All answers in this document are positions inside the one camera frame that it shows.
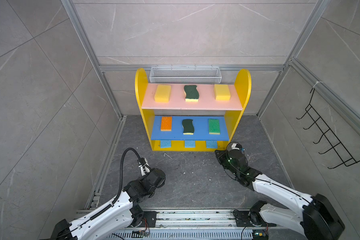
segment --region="wire basket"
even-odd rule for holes
[[[218,67],[153,67],[149,74],[151,83],[206,83],[221,82],[221,72]]]

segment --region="white string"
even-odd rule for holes
[[[316,83],[313,85],[312,88],[315,88],[316,84],[318,84],[318,83],[323,83],[323,82],[321,82],[321,81],[316,81]]]

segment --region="blue shelf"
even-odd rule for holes
[[[228,131],[224,117],[216,116],[172,116],[172,131],[161,131],[161,117],[155,116],[151,140],[194,140],[194,141],[229,141]],[[193,119],[195,133],[183,134],[182,121]],[[220,123],[220,135],[209,134],[208,119],[218,119]]]

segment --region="yellow shelf unit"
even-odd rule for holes
[[[228,143],[232,140],[233,134],[236,131],[237,125],[241,119],[241,116],[244,113],[245,107],[248,104],[251,95],[251,74],[247,69],[242,69],[237,74],[235,80],[235,89],[239,95],[240,103],[243,107],[242,110],[228,110],[225,112],[224,118],[228,130],[229,141],[217,141],[217,149],[225,150]],[[206,148],[205,141],[196,141],[196,147],[194,148],[185,148],[184,141],[171,141],[172,146],[168,148],[160,148],[159,140],[151,140],[152,129],[155,120],[155,112],[153,109],[142,109],[142,104],[144,101],[145,92],[148,87],[148,78],[145,70],[139,68],[136,71],[135,76],[135,92],[136,99],[139,105],[141,117],[143,118],[145,130],[147,131],[147,136],[149,143],[153,151],[201,151],[201,152],[213,152],[216,149]]]

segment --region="dark gray floor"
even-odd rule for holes
[[[286,177],[256,116],[243,116],[233,141],[245,148],[248,163],[270,178],[288,186]],[[273,199],[242,187],[230,179],[213,152],[154,152],[151,150],[141,116],[128,116],[100,196],[100,204],[117,194],[120,158],[128,147],[146,157],[151,167],[166,174],[165,185],[155,195],[141,203],[141,207],[161,208],[250,208],[258,200],[282,207]],[[135,154],[129,151],[124,160],[123,185],[140,175]],[[270,239],[299,238],[292,230],[271,230]]]

